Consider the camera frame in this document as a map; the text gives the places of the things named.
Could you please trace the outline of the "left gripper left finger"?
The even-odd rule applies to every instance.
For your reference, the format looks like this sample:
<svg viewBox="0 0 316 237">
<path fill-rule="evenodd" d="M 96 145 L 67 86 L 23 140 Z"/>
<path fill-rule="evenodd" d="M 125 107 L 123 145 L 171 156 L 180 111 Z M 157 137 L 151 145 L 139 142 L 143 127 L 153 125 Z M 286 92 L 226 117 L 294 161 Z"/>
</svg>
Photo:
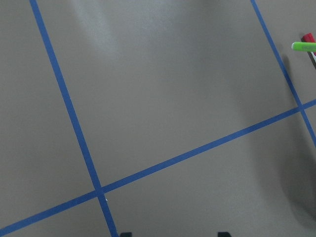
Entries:
<svg viewBox="0 0 316 237">
<path fill-rule="evenodd" d="M 123 233 L 120 233 L 119 237 L 132 237 L 132 232 L 123 232 Z"/>
</svg>

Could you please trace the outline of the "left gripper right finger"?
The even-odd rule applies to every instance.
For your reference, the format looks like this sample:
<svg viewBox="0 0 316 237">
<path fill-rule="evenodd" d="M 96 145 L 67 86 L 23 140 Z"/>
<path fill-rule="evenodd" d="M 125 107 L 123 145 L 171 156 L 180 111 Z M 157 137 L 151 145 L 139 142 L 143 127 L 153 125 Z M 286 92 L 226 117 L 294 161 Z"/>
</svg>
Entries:
<svg viewBox="0 0 316 237">
<path fill-rule="evenodd" d="M 217 237 L 231 237 L 229 232 L 218 232 Z"/>
</svg>

